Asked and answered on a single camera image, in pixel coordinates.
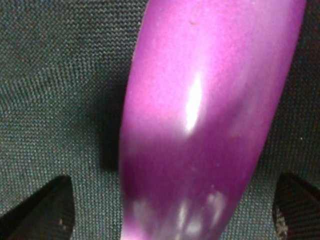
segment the black pointed object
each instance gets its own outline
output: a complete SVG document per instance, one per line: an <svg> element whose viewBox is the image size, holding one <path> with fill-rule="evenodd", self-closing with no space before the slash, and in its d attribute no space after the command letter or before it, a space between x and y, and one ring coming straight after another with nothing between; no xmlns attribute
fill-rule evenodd
<svg viewBox="0 0 320 240"><path fill-rule="evenodd" d="M68 240L75 225L69 176L58 176L0 218L0 240Z"/></svg>
<svg viewBox="0 0 320 240"><path fill-rule="evenodd" d="M283 240L320 240L320 191L292 173L277 182L272 217Z"/></svg>

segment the textured fabric surface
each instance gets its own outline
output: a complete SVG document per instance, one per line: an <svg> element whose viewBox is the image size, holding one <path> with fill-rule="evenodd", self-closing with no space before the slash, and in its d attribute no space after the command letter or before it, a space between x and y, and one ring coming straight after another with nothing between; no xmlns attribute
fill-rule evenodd
<svg viewBox="0 0 320 240"><path fill-rule="evenodd" d="M118 240L118 134L147 0L0 1L0 216L72 177L72 239ZM275 239L281 172L320 187L320 1L310 0L265 149L223 240Z"/></svg>

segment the purple skin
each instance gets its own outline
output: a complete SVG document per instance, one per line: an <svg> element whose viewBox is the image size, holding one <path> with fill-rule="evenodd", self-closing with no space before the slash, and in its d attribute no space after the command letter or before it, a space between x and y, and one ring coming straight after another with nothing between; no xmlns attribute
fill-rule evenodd
<svg viewBox="0 0 320 240"><path fill-rule="evenodd" d="M263 149L305 0L150 0L120 133L121 240L216 240Z"/></svg>

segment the knit fabric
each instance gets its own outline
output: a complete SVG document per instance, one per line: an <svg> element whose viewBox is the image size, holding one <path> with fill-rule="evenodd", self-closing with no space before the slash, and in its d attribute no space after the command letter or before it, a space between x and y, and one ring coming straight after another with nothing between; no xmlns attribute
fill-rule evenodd
<svg viewBox="0 0 320 240"><path fill-rule="evenodd" d="M73 240L118 240L118 140L147 0L0 1L0 216L70 175ZM281 172L320 187L320 1L299 43L256 171L222 240L276 238Z"/></svg>

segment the glossy purple surface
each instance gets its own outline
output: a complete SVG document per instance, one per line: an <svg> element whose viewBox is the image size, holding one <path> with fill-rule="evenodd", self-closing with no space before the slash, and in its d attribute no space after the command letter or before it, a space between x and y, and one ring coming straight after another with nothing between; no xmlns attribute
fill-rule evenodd
<svg viewBox="0 0 320 240"><path fill-rule="evenodd" d="M120 133L121 240L215 240L248 185L305 0L150 0Z"/></svg>

